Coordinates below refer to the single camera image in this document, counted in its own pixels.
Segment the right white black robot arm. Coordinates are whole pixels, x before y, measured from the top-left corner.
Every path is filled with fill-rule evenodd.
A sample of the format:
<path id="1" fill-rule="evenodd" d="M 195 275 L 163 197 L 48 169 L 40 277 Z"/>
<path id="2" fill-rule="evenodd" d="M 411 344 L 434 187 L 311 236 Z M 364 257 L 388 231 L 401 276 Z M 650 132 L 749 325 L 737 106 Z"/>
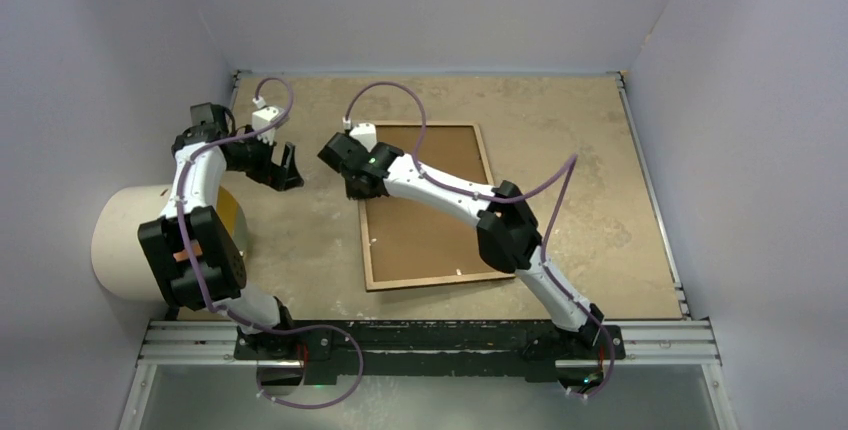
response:
<path id="1" fill-rule="evenodd" d="M 420 162 L 416 154 L 352 133 L 335 133 L 317 154 L 345 181 L 353 200 L 402 198 L 440 210 L 471 226 L 478 253 L 490 268 L 515 275 L 548 312 L 564 349 L 584 357 L 613 338 L 600 309 L 567 280 L 547 253 L 527 194 L 510 182 L 485 185 Z"/>

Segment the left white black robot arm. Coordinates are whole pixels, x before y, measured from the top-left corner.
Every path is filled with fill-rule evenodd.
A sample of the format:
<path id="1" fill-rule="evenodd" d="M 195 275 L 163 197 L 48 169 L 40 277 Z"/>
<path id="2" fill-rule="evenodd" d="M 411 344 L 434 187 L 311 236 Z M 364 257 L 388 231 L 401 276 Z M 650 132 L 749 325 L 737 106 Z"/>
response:
<path id="1" fill-rule="evenodd" d="M 260 97 L 244 133 L 235 130 L 231 111 L 204 103 L 190 109 L 192 124 L 172 144 L 176 172 L 168 200 L 155 219 L 138 227 L 138 240 L 165 302 L 174 308 L 206 309 L 238 323 L 272 358 L 297 349 L 298 332 L 288 309 L 276 297 L 249 284 L 244 258 L 218 213 L 221 179 L 240 172 L 282 192 L 303 186 L 295 147 L 286 143 L 274 162 L 275 133 L 289 107 Z"/>

